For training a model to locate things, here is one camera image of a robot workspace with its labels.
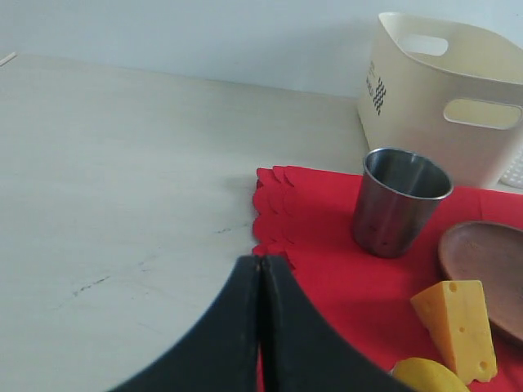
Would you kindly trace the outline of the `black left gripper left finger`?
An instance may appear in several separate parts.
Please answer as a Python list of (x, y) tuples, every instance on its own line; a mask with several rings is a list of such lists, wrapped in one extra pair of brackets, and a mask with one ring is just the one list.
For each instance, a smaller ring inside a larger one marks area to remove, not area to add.
[(198, 322), (114, 391), (255, 391), (260, 261), (241, 256)]

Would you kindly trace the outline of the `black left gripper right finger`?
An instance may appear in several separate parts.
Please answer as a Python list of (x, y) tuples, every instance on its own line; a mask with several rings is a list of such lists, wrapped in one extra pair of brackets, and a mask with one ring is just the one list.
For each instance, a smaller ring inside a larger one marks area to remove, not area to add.
[(264, 391), (409, 391), (350, 345), (314, 307), (278, 256), (260, 259), (259, 343)]

